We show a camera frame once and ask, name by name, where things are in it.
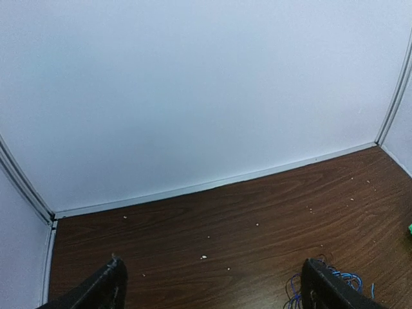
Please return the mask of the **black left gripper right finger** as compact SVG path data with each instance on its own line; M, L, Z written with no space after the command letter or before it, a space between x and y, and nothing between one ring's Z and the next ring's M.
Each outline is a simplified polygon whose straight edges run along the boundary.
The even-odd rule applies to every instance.
M320 261L309 258L301 272L302 306L307 308L385 308L332 274Z

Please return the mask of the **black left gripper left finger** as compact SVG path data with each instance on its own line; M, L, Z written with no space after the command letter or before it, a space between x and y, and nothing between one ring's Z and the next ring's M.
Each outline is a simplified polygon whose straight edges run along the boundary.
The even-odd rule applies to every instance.
M127 280L128 274L124 261L113 256L80 285L59 298L47 302L41 308L124 308Z

